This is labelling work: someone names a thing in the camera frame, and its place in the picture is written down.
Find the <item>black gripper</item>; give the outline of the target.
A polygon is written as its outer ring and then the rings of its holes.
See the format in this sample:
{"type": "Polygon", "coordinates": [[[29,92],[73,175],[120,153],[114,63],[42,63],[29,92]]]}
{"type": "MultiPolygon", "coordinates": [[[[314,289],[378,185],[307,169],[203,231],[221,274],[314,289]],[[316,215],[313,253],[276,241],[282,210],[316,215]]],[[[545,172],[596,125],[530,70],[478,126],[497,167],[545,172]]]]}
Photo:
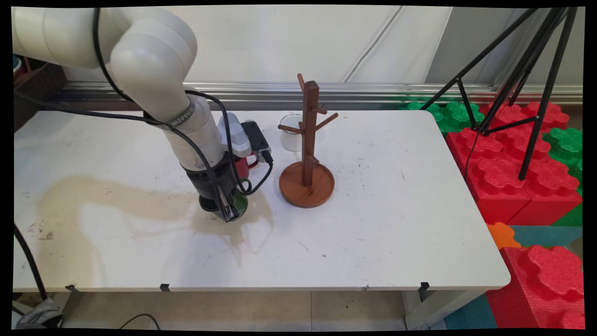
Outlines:
{"type": "Polygon", "coordinates": [[[228,223],[236,218],[237,181],[227,156],[224,156],[212,168],[216,176],[215,182],[218,185],[217,192],[206,170],[192,171],[186,169],[186,174],[200,196],[208,201],[208,207],[219,208],[220,217],[228,223]]]}

